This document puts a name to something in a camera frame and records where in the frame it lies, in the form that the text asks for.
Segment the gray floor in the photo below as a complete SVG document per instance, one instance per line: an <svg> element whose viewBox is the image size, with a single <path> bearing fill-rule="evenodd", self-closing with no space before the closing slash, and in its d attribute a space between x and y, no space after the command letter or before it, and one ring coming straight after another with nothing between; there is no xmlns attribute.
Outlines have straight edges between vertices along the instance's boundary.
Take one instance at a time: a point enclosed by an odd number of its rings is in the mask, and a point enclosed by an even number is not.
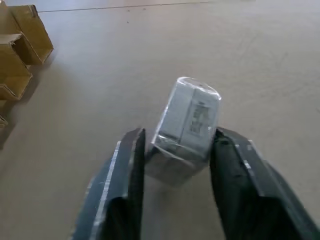
<svg viewBox="0 0 320 240"><path fill-rule="evenodd" d="M91 177L126 131L152 135L181 76L219 91L219 124L253 139L320 224L319 1L7 1L29 3L55 50L9 115L1 240L67 239ZM224 239L207 171L145 191L144 240Z"/></svg>

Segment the floor seam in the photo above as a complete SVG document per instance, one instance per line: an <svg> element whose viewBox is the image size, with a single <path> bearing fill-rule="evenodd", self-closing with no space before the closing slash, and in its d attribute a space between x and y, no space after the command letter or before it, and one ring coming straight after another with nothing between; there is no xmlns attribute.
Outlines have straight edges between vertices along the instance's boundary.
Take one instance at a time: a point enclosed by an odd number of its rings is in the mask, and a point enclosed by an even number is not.
<svg viewBox="0 0 320 240"><path fill-rule="evenodd" d="M146 4L146 5L128 5L128 6L109 6L109 7L89 7L89 8L79 8L79 9L38 11L38 13L73 12L73 11L103 10L103 9L125 9L125 8L157 7L157 6L187 5L187 4L209 4L209 3L211 3L211 1L178 2L178 3Z"/></svg>

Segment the plastic wrap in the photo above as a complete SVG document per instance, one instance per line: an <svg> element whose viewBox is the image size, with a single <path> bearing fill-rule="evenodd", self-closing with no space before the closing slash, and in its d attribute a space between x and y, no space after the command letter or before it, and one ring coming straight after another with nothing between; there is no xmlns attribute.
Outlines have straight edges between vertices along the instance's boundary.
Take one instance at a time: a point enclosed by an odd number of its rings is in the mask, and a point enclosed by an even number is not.
<svg viewBox="0 0 320 240"><path fill-rule="evenodd" d="M207 84L190 77L177 79L151 141L163 157L150 160L149 175L179 185L208 165L220 101L219 93Z"/></svg>

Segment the concrete floor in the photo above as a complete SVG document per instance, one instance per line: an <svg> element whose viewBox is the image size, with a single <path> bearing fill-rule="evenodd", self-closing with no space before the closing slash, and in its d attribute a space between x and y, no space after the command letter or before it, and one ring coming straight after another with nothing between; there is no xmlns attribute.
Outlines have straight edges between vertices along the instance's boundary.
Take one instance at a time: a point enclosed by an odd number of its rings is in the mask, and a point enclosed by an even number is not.
<svg viewBox="0 0 320 240"><path fill-rule="evenodd" d="M320 224L319 1L186 2L7 1L36 4L55 50L9 115L1 240L67 239L90 179L125 132L152 135L181 76L219 91L219 124L253 139ZM223 236L208 171L174 192L146 179L142 239Z"/></svg>

